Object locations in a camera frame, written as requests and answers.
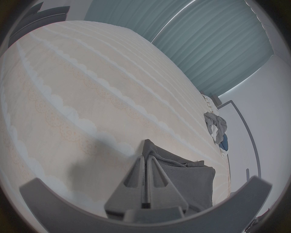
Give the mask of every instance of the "folded gray cloth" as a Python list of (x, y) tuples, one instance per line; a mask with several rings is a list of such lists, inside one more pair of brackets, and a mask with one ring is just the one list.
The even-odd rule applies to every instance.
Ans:
[(145, 160), (154, 156), (173, 185), (189, 204), (185, 216), (189, 216), (212, 206), (212, 186), (215, 176), (213, 167), (204, 161), (192, 162), (170, 153), (146, 139), (142, 152)]
[(216, 136), (216, 144), (219, 144), (223, 141), (223, 135), (227, 129), (226, 121), (220, 117), (215, 115), (212, 112), (204, 113), (205, 122), (207, 125), (208, 132), (212, 134), (211, 126), (215, 125), (218, 128), (218, 135)]

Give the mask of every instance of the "teal curtain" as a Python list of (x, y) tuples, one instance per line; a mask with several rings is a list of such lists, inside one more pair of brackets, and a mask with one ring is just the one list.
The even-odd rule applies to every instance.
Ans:
[(273, 50), (244, 0), (196, 0), (164, 27), (190, 2), (95, 0), (85, 20), (130, 28), (150, 42), (155, 38), (152, 43), (198, 90), (219, 96), (257, 71)]

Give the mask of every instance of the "pile of clothes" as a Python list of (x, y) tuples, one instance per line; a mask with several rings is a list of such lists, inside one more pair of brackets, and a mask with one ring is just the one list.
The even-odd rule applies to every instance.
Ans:
[(204, 118), (208, 132), (213, 137), (214, 142), (219, 144), (222, 157), (226, 157), (229, 150), (228, 140), (225, 134), (227, 129), (226, 121), (212, 112), (204, 113)]

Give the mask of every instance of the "bed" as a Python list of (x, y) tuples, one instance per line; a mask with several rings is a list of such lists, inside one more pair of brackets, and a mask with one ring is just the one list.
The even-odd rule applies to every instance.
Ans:
[(53, 23), (11, 45), (0, 67), (1, 185), (38, 231), (45, 232), (19, 186), (39, 177), (74, 205), (106, 217), (104, 203), (145, 139), (213, 167), (213, 205), (229, 196), (229, 164), (207, 130), (207, 102), (132, 30)]

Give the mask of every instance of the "blue cloth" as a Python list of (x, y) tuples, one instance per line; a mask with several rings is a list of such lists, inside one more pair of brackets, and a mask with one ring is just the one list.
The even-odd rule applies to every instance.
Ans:
[(225, 151), (228, 151), (228, 141), (226, 134), (223, 135), (223, 141), (219, 144), (219, 147)]

